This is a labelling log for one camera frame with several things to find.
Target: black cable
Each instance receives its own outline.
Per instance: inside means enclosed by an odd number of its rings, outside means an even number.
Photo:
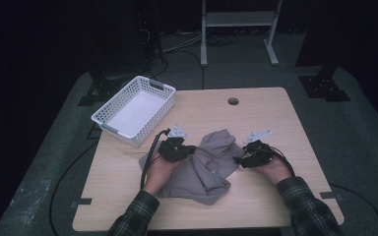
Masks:
[[[153,164],[153,162],[155,162],[155,160],[159,159],[161,157],[161,155],[159,155],[158,157],[154,158],[152,161],[150,161],[150,164]]]
[[[170,33],[170,35],[180,36],[180,37],[185,37],[185,38],[194,38],[193,34],[199,35],[199,33],[196,31],[188,32],[188,33],[179,33],[179,32]]]
[[[151,164],[152,155],[153,155],[153,152],[155,152],[155,148],[156,148],[156,144],[158,143],[158,139],[160,138],[160,136],[162,134],[166,134],[167,135],[168,132],[170,132],[169,129],[163,130],[160,133],[158,133],[156,135],[156,137],[155,137],[155,140],[152,143],[152,146],[150,147],[150,151],[147,154],[146,163],[144,164],[144,167],[143,167],[143,172],[141,173],[140,190],[143,189],[143,187],[144,187],[144,185],[146,183],[146,174],[147,174],[147,171],[149,170],[149,167],[150,167],[150,164]]]
[[[225,47],[238,41],[238,36],[234,35],[235,40],[229,39],[227,36],[221,36],[219,34],[213,34],[207,38],[207,44],[212,47]]]
[[[156,75],[152,72],[152,69],[150,68],[150,74],[152,74],[152,76],[150,77],[150,79],[154,79],[156,81],[157,80],[157,76],[163,74],[167,70],[167,68],[168,68],[168,62],[165,59],[163,59],[163,62],[165,64],[164,68],[159,73],[157,73]]]
[[[82,156],[84,156],[86,154],[86,152],[88,152],[91,148],[93,148],[97,143],[98,142],[95,142],[94,144],[92,144],[91,146],[86,148],[78,157],[76,157],[76,159],[69,165],[69,167],[67,167],[67,169],[64,171],[64,173],[62,174],[60,179],[57,181],[57,185],[56,185],[56,187],[53,191],[53,194],[51,195],[50,207],[49,207],[49,211],[48,211],[48,218],[49,218],[49,221],[50,221],[51,230],[53,231],[55,236],[57,236],[58,234],[57,234],[56,228],[54,227],[54,223],[53,223],[52,209],[53,209],[53,202],[54,202],[54,197],[56,196],[56,193],[57,193],[57,189],[58,189],[61,181],[63,180],[64,176],[69,172],[69,170],[73,167],[73,165],[75,165],[75,163],[80,158],[82,158]]]
[[[346,187],[343,187],[343,186],[340,186],[340,185],[336,185],[336,184],[333,184],[333,183],[328,183],[329,185],[333,186],[333,187],[336,187],[336,188],[339,188],[339,189],[342,189],[342,190],[345,190],[347,192],[350,192],[356,196],[358,196],[359,198],[361,198],[364,202],[366,202],[373,210],[374,212],[376,213],[377,217],[378,217],[378,209],[376,208],[376,206],[374,206],[373,203],[369,202],[366,198],[364,198],[363,196],[361,196],[358,192],[356,191],[353,191],[351,189],[348,189]]]
[[[275,155],[279,160],[283,162],[283,164],[287,167],[289,170],[290,174],[292,176],[295,176],[293,167],[290,165],[289,161],[287,161],[287,158],[284,156],[284,154],[277,148],[275,147],[270,147],[270,149],[273,152],[273,155]]]

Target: hole in table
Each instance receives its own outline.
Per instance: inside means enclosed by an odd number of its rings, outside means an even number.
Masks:
[[[239,102],[240,101],[237,98],[235,98],[235,97],[230,97],[228,99],[228,104],[230,104],[230,105],[238,105]]]

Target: shelf leg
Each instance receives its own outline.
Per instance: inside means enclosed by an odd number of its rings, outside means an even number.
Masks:
[[[206,67],[208,66],[208,59],[207,59],[207,22],[206,22],[206,0],[202,1],[202,42],[201,42],[201,66]]]
[[[283,0],[278,0],[278,5],[276,7],[276,10],[272,19],[272,25],[270,26],[269,39],[264,40],[266,50],[269,54],[270,61],[273,66],[279,65],[279,61],[278,61],[278,58],[276,57],[275,50],[273,49],[272,43],[273,43],[273,38],[276,32],[276,26],[278,25],[279,15],[281,14],[282,1]]]

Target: plaid shirt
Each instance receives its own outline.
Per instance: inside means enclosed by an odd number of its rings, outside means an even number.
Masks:
[[[277,185],[284,203],[291,210],[291,224],[296,235],[343,235],[327,205],[314,198],[300,177],[282,180]],[[112,224],[108,235],[144,236],[159,202],[140,191],[125,213]]]
[[[140,191],[125,213],[115,220],[107,235],[146,235],[147,226],[158,206],[159,202],[153,195]]]
[[[290,220],[296,235],[343,235],[330,208],[315,199],[302,178],[284,179],[277,188],[291,211]]]

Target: white metal shelf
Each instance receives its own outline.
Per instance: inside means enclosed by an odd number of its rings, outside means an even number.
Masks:
[[[202,2],[202,43],[201,43],[201,65],[207,66],[207,28],[208,27],[256,27],[270,26],[269,38],[264,39],[264,44],[268,52],[272,65],[278,66],[279,61],[273,49],[272,42],[278,24],[282,1],[277,0],[278,4],[275,11],[261,12],[217,12],[207,13],[206,1]]]

